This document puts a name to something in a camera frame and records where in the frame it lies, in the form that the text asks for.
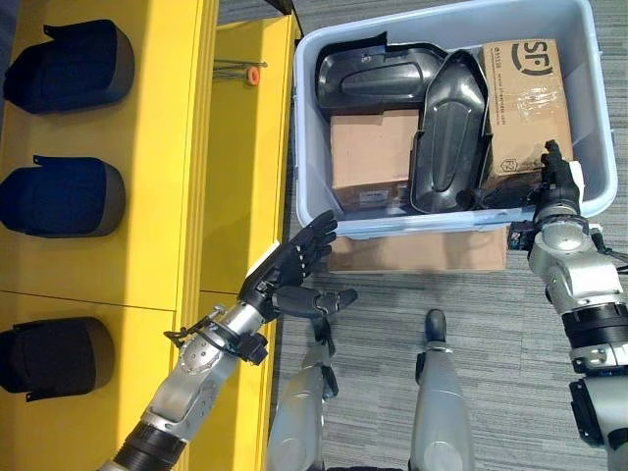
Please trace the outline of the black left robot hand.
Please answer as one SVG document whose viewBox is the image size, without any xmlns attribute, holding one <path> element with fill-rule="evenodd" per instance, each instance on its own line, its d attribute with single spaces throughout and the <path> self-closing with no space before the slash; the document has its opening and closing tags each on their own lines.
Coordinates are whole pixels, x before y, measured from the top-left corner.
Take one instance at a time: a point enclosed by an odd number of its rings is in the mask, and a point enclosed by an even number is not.
<svg viewBox="0 0 628 471">
<path fill-rule="evenodd" d="M 317 216 L 246 276 L 237 298 L 255 308 L 266 322 L 284 314 L 316 319 L 352 304 L 357 299 L 352 288 L 321 293 L 302 285 L 315 265 L 332 252 L 337 226 L 333 211 Z"/>
</svg>

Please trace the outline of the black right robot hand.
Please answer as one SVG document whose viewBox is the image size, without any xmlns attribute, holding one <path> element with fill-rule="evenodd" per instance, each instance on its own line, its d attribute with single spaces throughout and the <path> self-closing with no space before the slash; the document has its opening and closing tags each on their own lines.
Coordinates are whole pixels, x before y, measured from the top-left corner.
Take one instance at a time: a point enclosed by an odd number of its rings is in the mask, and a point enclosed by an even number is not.
<svg viewBox="0 0 628 471">
<path fill-rule="evenodd" d="M 554 205 L 567 207 L 580 215 L 580 188 L 576 184 L 570 165 L 562 158 L 558 143 L 552 139 L 545 143 L 541 155 L 542 169 L 530 177 L 519 174 L 507 178 L 493 188 L 474 188 L 456 194 L 455 202 L 463 210 L 514 209 L 535 207 L 535 214 Z"/>
</svg>

